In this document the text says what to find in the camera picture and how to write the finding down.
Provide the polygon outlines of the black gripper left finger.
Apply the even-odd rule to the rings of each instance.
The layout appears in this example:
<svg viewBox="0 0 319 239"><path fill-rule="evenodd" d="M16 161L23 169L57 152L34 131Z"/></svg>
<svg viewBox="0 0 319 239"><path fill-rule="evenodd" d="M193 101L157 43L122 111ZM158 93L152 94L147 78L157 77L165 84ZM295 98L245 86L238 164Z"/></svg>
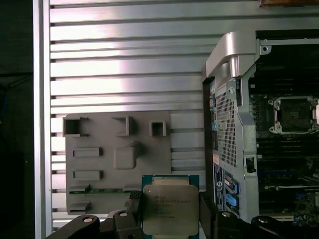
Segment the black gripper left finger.
<svg viewBox="0 0 319 239"><path fill-rule="evenodd" d="M100 221L94 215L80 215L52 233L48 239L142 239L142 192L132 191L125 210Z"/></svg>

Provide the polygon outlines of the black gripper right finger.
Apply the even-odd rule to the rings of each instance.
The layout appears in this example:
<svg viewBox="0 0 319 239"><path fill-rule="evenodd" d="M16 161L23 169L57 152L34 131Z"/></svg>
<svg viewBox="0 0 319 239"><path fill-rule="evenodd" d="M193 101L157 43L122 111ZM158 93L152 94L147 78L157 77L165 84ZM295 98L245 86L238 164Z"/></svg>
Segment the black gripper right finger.
<svg viewBox="0 0 319 239"><path fill-rule="evenodd" d="M319 229L297 227L269 216L256 216L250 223L228 211L219 211L208 193L200 193L200 223L208 239L317 239Z"/></svg>

